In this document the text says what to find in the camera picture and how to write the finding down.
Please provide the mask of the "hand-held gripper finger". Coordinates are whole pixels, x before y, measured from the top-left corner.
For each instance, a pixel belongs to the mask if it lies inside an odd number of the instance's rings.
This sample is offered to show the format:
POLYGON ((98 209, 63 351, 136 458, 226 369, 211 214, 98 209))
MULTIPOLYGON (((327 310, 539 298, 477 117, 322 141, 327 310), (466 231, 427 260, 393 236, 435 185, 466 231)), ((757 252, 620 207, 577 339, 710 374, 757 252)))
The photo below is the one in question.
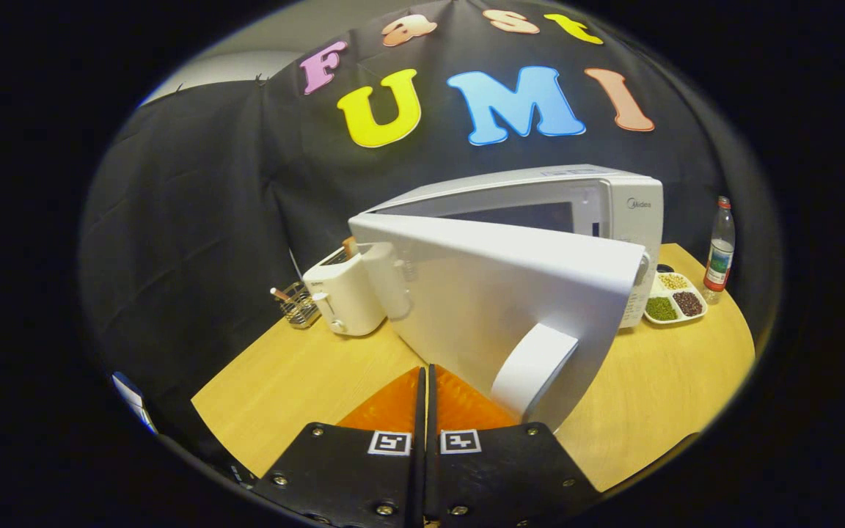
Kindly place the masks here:
POLYGON ((440 527, 557 527, 601 501, 553 431, 517 423, 429 365, 426 518, 440 527))
POLYGON ((308 423, 255 495, 311 524, 422 526, 426 388, 413 367, 338 423, 308 423))

